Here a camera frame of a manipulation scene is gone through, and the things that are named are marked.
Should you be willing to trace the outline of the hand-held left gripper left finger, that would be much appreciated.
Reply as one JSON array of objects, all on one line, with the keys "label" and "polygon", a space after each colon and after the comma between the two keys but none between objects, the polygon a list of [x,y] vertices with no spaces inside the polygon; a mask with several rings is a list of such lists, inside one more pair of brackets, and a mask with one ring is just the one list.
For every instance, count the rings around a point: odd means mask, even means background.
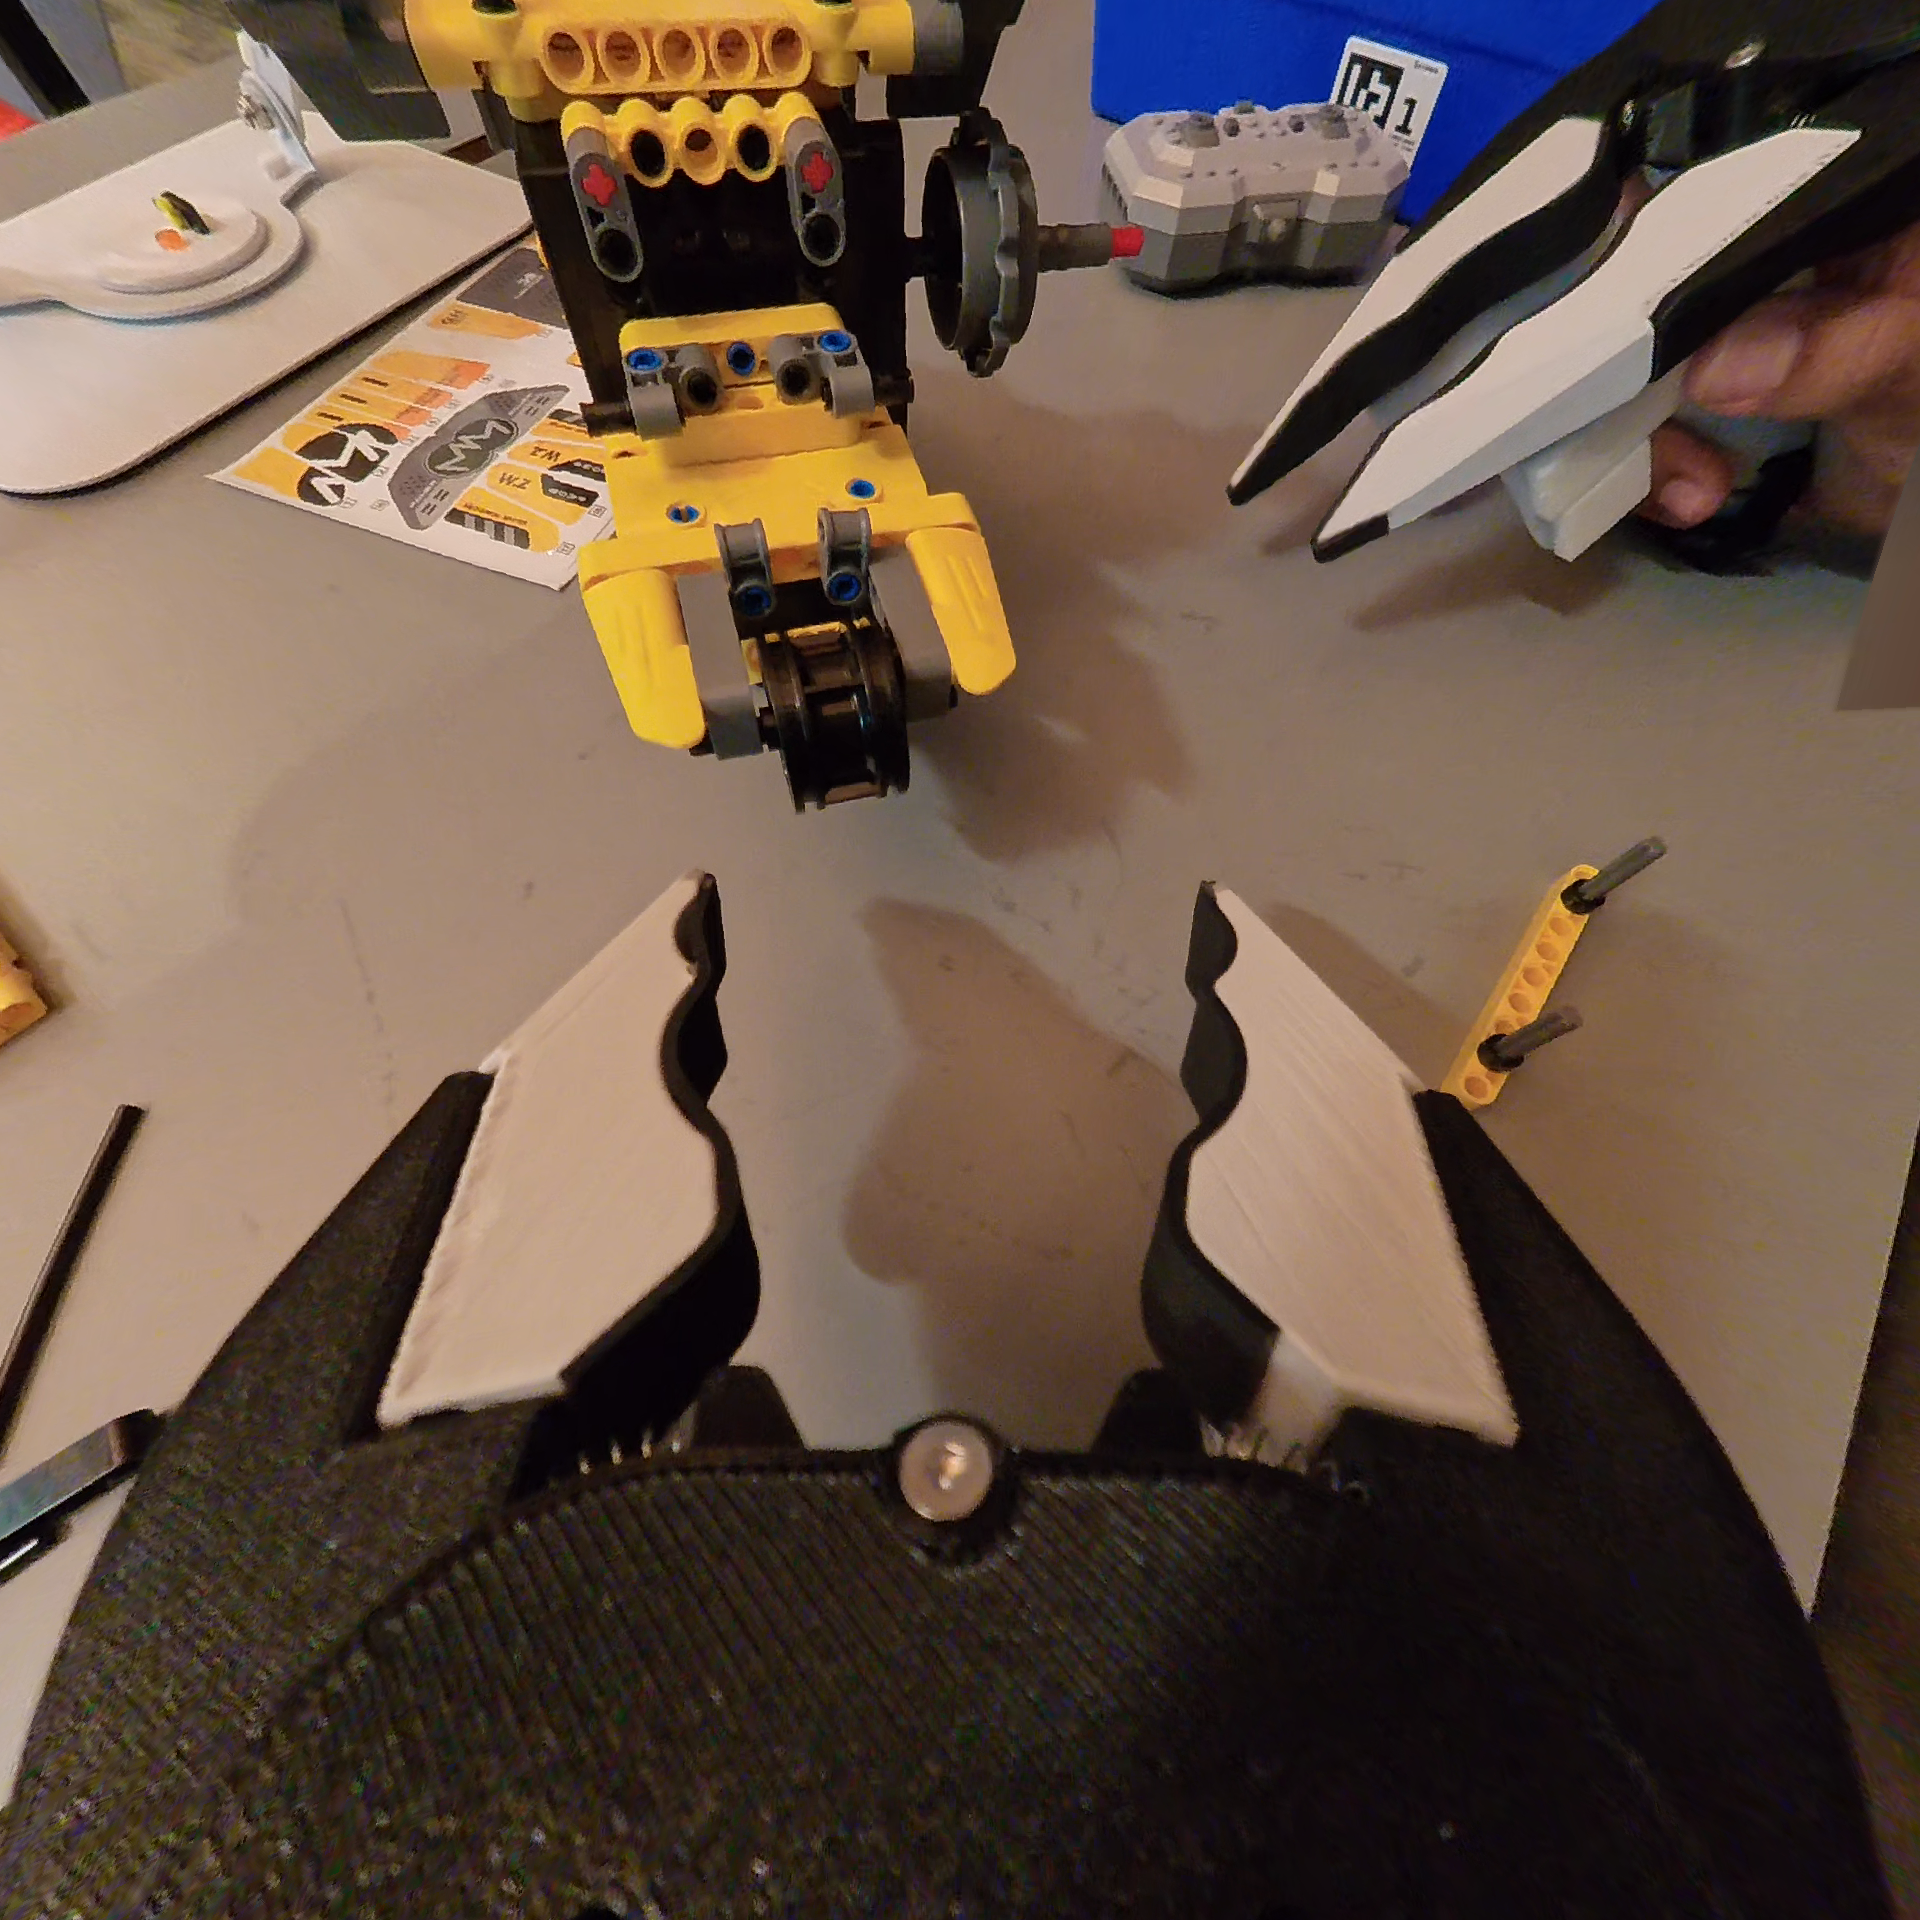
[{"label": "hand-held left gripper left finger", "polygon": [[535,1412],[530,1480],[673,1455],[761,1268],[710,1110],[715,879],[691,870],[483,1062],[492,1079],[378,1402],[382,1431]]}]

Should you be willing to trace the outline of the blue plastic bin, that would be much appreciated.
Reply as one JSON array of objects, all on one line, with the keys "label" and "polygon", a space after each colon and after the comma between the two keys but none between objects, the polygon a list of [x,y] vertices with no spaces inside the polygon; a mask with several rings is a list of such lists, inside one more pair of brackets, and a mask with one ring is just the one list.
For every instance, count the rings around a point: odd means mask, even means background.
[{"label": "blue plastic bin", "polygon": [[1098,3],[1092,110],[1329,100],[1349,36],[1446,62],[1399,215],[1415,223],[1461,168],[1549,85],[1651,3]]}]

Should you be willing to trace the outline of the light grey board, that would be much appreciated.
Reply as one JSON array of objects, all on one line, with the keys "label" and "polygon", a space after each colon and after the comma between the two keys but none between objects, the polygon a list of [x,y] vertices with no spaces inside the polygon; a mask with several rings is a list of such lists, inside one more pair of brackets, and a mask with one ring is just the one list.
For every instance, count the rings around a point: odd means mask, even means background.
[{"label": "light grey board", "polygon": [[148,462],[526,227],[500,175],[340,141],[316,114],[303,134],[319,166],[295,204],[306,250],[268,291],[182,320],[5,308],[2,491],[78,491]]}]

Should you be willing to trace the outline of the small yellow brick piece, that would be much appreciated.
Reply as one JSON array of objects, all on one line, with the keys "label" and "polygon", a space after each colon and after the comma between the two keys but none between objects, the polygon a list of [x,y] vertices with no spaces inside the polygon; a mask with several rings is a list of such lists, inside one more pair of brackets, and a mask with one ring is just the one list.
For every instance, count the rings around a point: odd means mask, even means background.
[{"label": "small yellow brick piece", "polygon": [[46,1019],[57,997],[42,983],[15,938],[15,911],[2,901],[2,1046]]}]

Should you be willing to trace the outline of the grey toy remote controller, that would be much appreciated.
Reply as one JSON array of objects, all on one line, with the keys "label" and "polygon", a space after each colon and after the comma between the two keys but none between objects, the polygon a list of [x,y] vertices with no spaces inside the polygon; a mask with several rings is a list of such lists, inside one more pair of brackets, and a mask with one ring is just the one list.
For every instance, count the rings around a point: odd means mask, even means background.
[{"label": "grey toy remote controller", "polygon": [[1225,280],[1354,280],[1405,184],[1402,148],[1334,103],[1147,112],[1102,152],[1107,216],[1143,230],[1122,268],[1173,296]]}]

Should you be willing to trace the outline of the person's right hand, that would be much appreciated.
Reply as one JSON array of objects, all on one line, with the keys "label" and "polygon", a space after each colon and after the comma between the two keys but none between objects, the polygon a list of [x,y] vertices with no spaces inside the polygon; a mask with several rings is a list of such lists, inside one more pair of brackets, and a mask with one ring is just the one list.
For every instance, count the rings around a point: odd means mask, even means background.
[{"label": "person's right hand", "polygon": [[1747,311],[1695,355],[1687,398],[1710,415],[1812,423],[1797,522],[1877,558],[1918,443],[1918,228]]}]

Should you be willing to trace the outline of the metal tool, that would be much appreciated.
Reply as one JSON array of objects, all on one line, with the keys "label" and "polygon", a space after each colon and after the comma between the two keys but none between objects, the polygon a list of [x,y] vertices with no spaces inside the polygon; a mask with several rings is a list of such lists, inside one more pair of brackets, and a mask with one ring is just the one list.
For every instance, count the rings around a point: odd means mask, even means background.
[{"label": "metal tool", "polygon": [[137,1407],[5,1484],[2,1582],[60,1544],[74,1514],[134,1475],[162,1428],[162,1414]]}]

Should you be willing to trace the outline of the yellow black sticker sheet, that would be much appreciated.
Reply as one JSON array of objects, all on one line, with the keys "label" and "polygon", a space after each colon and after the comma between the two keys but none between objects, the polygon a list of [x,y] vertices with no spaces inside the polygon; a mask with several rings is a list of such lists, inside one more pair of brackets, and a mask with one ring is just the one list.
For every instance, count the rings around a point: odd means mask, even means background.
[{"label": "yellow black sticker sheet", "polygon": [[565,587],[580,549],[613,533],[585,399],[545,255],[522,244],[218,477],[427,554]]}]

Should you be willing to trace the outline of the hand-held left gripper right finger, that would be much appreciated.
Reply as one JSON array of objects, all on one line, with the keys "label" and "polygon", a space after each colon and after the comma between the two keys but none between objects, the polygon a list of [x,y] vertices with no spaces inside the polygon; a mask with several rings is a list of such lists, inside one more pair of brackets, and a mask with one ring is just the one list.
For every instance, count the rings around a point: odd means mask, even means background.
[{"label": "hand-held left gripper right finger", "polygon": [[1143,1267],[1146,1335],[1209,1452],[1306,1463],[1364,1407],[1511,1446],[1417,1079],[1285,942],[1205,882],[1185,1087]]}]

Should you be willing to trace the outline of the white plastic stand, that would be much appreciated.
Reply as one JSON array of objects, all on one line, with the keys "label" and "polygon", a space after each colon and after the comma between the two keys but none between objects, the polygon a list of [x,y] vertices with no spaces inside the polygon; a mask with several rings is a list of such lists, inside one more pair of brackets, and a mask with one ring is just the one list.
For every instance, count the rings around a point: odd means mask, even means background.
[{"label": "white plastic stand", "polygon": [[[230,124],[157,151],[2,223],[2,306],[61,303],[100,320],[182,320],[238,303],[303,255],[298,199],[319,179],[298,85],[246,32]],[[154,199],[173,190],[210,235],[159,252]]]}]

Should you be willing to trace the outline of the white printed tag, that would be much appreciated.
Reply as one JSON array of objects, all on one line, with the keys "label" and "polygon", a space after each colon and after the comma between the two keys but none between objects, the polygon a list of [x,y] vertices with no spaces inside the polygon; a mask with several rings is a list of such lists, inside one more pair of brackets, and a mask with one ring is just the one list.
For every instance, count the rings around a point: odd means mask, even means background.
[{"label": "white printed tag", "polygon": [[1354,35],[1329,98],[1367,116],[1410,168],[1446,78],[1446,62]]}]

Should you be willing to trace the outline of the thin black rod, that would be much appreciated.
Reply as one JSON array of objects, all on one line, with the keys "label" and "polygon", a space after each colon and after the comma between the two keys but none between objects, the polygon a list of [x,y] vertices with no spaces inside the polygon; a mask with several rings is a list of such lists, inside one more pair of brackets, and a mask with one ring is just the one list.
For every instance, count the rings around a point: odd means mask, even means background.
[{"label": "thin black rod", "polygon": [[111,1123],[91,1154],[86,1174],[67,1206],[55,1244],[42,1261],[31,1294],[15,1318],[2,1364],[2,1450],[9,1446],[67,1290],[145,1117],[146,1108],[134,1104],[124,1104],[114,1110]]}]

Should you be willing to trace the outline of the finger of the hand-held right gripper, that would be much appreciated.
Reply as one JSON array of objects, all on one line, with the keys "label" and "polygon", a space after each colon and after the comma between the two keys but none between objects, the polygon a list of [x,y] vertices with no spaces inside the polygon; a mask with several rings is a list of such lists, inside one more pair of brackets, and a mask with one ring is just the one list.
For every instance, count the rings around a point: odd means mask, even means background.
[{"label": "finger of the hand-held right gripper", "polygon": [[1572,560],[1649,491],[1649,437],[1678,404],[1654,375],[1654,306],[1858,141],[1790,127],[1681,173],[1570,293],[1508,327],[1459,380],[1402,419],[1315,534],[1330,560],[1364,528],[1402,528],[1503,475],[1535,544]]},{"label": "finger of the hand-held right gripper", "polygon": [[1423,372],[1461,330],[1589,253],[1615,215],[1621,179],[1613,120],[1563,116],[1459,204],[1433,208],[1241,460],[1229,501],[1267,491]]}]

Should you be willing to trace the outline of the yellow beam with black pins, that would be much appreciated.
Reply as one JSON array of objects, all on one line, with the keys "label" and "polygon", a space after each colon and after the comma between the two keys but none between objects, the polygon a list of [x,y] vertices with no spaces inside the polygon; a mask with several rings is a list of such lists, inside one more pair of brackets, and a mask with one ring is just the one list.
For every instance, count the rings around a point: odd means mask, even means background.
[{"label": "yellow beam with black pins", "polygon": [[1606,896],[1663,854],[1666,840],[1651,835],[1598,868],[1579,864],[1551,882],[1470,1023],[1442,1079],[1445,1092],[1481,1110],[1529,1054],[1579,1029],[1578,1010],[1549,1003],[1570,952]]}]

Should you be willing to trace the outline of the yellow black toy brick model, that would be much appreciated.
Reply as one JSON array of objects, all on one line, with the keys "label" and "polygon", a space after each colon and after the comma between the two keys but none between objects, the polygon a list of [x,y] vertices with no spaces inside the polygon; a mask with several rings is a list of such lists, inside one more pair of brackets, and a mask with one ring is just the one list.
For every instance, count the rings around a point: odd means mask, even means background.
[{"label": "yellow black toy brick model", "polygon": [[588,378],[613,536],[583,599],[631,726],[778,751],[797,810],[910,779],[908,732],[1018,662],[969,502],[905,437],[905,296],[990,375],[1050,269],[980,103],[1019,4],[409,4],[420,63],[511,124]]}]

